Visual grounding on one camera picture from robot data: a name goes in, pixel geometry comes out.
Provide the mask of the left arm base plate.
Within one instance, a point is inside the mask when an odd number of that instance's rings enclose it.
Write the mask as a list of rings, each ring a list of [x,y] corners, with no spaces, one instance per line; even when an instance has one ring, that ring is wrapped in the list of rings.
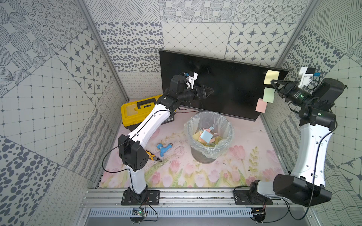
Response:
[[[159,190],[145,190],[141,194],[135,193],[130,188],[123,192],[121,205],[122,206],[135,206],[135,205],[158,205],[160,198]]]

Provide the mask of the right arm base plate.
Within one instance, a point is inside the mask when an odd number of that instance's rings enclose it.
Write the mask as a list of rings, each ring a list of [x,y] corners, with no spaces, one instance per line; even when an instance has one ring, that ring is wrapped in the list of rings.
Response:
[[[234,201],[236,205],[273,205],[272,199],[249,190],[235,190]]]

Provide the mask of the green sticky note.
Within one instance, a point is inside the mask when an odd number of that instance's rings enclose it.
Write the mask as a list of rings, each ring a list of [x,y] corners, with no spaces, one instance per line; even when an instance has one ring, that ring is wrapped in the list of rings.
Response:
[[[275,89],[265,88],[264,95],[263,95],[263,101],[267,102],[267,103],[274,103],[274,94],[275,94]]]

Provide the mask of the yellow sticky note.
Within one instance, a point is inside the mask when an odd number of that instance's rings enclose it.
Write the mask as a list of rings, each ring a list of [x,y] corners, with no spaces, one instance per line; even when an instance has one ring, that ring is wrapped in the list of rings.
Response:
[[[272,80],[278,80],[279,74],[279,71],[268,70],[265,75],[264,85],[271,85]]]

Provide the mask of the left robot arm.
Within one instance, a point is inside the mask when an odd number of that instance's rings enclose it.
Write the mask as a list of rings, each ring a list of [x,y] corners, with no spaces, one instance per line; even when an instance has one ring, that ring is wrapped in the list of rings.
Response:
[[[204,100],[214,90],[206,85],[195,85],[197,76],[175,75],[163,95],[156,101],[151,113],[129,135],[118,138],[119,157],[130,173],[129,191],[139,202],[147,199],[144,166],[149,160],[146,144],[158,127],[170,116],[177,113],[183,102]]]

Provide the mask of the pink sticky note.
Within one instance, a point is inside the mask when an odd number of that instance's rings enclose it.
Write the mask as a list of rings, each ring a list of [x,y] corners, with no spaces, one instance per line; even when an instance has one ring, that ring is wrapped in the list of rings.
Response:
[[[266,108],[267,108],[267,104],[268,103],[264,102],[264,100],[262,98],[258,99],[255,111],[260,112],[260,113],[265,113]]]

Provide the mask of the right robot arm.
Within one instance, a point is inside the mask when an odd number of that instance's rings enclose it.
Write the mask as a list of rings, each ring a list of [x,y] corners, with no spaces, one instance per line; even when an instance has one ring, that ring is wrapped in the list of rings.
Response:
[[[308,93],[293,81],[272,80],[271,84],[286,102],[300,107],[301,144],[292,172],[278,174],[272,182],[252,182],[248,199],[251,203],[268,205],[273,197],[286,198],[304,207],[328,202],[332,194],[325,189],[324,163],[328,142],[337,128],[331,108],[346,86],[326,78]]]

